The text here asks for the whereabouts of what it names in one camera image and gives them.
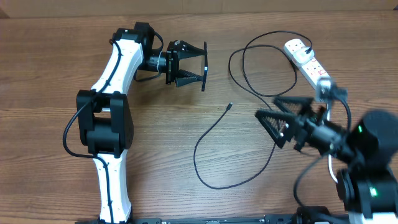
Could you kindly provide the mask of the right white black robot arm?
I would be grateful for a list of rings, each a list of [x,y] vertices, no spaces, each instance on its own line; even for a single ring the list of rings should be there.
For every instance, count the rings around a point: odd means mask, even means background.
[[[352,128],[328,120],[327,106],[312,108],[313,98],[276,97],[278,110],[259,109],[255,117],[276,146],[295,141],[334,157],[347,167],[336,174],[336,191],[348,213],[332,216],[325,207],[304,205],[298,197],[293,223],[397,223],[397,179],[389,163],[397,153],[397,117],[384,110],[368,111]]]

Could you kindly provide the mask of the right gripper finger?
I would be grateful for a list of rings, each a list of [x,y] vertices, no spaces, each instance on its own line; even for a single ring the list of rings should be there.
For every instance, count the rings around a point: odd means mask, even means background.
[[[275,144],[283,148],[290,142],[295,134],[295,115],[293,113],[259,109],[255,113]]]
[[[312,97],[302,96],[277,96],[273,99],[273,104],[278,107],[278,114],[294,114],[302,116],[314,115],[312,110]]]

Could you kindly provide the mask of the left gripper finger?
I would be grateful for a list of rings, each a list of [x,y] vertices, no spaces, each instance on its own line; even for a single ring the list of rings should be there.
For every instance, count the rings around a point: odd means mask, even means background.
[[[204,76],[197,75],[196,73],[180,69],[175,79],[176,87],[188,85],[193,82],[204,83]]]
[[[177,58],[179,60],[206,55],[205,49],[199,49],[183,40],[177,44]]]

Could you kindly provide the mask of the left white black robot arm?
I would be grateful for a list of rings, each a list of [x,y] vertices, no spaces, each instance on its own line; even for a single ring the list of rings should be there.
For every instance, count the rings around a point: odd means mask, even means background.
[[[67,145],[72,124],[77,121],[80,141],[86,146],[98,173],[101,211],[95,223],[132,223],[132,203],[127,192],[126,159],[134,137],[128,91],[139,70],[165,74],[166,84],[177,87],[195,82],[206,86],[208,51],[186,41],[171,41],[155,49],[160,35],[146,22],[133,29],[119,28],[110,39],[113,47],[108,64],[90,90],[76,96],[76,113],[62,136],[64,149],[82,157]]]

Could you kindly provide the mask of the Samsung Galaxy smartphone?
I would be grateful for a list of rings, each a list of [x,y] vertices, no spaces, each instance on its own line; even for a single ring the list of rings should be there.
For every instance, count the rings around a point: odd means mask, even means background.
[[[201,90],[205,91],[206,88],[206,79],[208,76],[208,47],[207,47],[207,42],[204,42],[204,49],[205,51],[204,55],[203,55],[203,60],[202,60],[202,65],[203,65],[203,75],[202,77],[202,86],[201,86]]]

